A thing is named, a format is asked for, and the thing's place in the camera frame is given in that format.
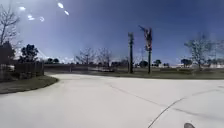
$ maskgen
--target bare tree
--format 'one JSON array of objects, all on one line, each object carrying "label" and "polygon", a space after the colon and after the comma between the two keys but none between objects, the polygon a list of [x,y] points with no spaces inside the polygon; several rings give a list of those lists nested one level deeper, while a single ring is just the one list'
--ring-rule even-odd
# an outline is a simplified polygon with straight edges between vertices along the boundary
[{"label": "bare tree", "polygon": [[95,59],[95,53],[92,48],[86,48],[83,51],[80,51],[79,55],[75,57],[81,64],[88,65],[90,62],[93,62]]},{"label": "bare tree", "polygon": [[204,35],[199,35],[196,39],[185,43],[191,52],[192,60],[198,65],[199,69],[206,62],[206,58],[212,51],[211,41]]},{"label": "bare tree", "polygon": [[16,37],[18,22],[19,17],[12,11],[11,7],[6,10],[0,5],[0,45]]},{"label": "bare tree", "polygon": [[106,48],[100,49],[97,59],[99,63],[109,67],[112,59],[112,53]]}]

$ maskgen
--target concrete pavement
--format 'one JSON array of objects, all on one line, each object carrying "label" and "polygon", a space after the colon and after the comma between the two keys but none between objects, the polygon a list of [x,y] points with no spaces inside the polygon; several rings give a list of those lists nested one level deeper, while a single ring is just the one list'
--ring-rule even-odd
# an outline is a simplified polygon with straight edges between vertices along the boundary
[{"label": "concrete pavement", "polygon": [[3,128],[196,128],[224,126],[224,81],[52,75],[60,82],[0,96]]}]

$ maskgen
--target blue sky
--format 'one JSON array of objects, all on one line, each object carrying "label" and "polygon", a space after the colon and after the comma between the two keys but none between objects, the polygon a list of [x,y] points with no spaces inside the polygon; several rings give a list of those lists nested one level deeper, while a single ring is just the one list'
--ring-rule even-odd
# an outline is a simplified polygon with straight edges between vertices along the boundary
[{"label": "blue sky", "polygon": [[[9,1],[0,3],[8,5]],[[208,33],[213,40],[223,39],[224,35],[223,0],[11,0],[11,3],[21,17],[18,38],[23,45],[35,44],[45,56],[67,60],[85,47],[96,50],[105,47],[115,59],[123,58],[128,55],[128,32],[134,33],[135,58],[140,59],[145,40],[138,25],[153,29],[152,59],[171,64],[189,56],[184,43],[198,32]]]}]

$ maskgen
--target grass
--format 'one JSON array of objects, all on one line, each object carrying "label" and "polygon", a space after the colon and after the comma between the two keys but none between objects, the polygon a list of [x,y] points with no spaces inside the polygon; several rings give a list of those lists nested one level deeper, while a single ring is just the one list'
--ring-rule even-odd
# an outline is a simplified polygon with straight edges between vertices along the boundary
[{"label": "grass", "polygon": [[18,80],[0,84],[0,94],[24,92],[36,90],[52,85],[58,81],[57,78],[50,76],[39,76],[26,80]]},{"label": "grass", "polygon": [[131,78],[151,78],[151,79],[209,79],[218,80],[224,79],[224,73],[178,73],[178,72],[152,72],[148,75],[145,72],[135,72],[133,74],[128,74],[125,72],[75,72],[77,74],[88,74],[88,75],[98,75],[98,76],[111,76],[111,77],[131,77]]}]

